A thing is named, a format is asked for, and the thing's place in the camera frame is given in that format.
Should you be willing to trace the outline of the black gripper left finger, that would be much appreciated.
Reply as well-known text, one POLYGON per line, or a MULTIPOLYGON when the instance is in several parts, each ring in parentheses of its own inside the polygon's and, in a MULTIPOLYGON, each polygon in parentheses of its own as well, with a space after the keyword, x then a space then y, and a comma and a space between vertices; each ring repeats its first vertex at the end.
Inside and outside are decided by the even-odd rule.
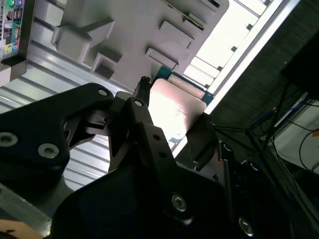
POLYGON ((33 205, 47 202, 70 151, 96 135, 109 137, 111 172, 139 165, 161 197, 180 189, 178 166, 145 100, 123 100, 95 83, 1 114, 0 181, 33 205))

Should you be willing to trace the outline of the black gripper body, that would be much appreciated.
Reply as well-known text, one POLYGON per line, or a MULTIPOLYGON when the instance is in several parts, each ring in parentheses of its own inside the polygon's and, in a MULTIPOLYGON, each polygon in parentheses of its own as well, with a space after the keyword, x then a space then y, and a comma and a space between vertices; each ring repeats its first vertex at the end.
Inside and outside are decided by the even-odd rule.
POLYGON ((296 214, 261 180, 231 208, 218 181, 183 167, 180 189, 160 196, 149 172, 128 165, 68 196, 55 212, 53 239, 297 239, 296 214))

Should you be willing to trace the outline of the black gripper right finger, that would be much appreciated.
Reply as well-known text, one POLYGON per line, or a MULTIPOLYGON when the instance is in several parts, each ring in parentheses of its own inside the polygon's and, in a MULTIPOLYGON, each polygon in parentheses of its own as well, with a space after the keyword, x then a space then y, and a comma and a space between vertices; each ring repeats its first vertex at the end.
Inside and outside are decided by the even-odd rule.
POLYGON ((209 115, 202 114, 186 134, 195 170, 222 187, 226 215, 240 237, 261 237, 244 166, 217 137, 209 115))

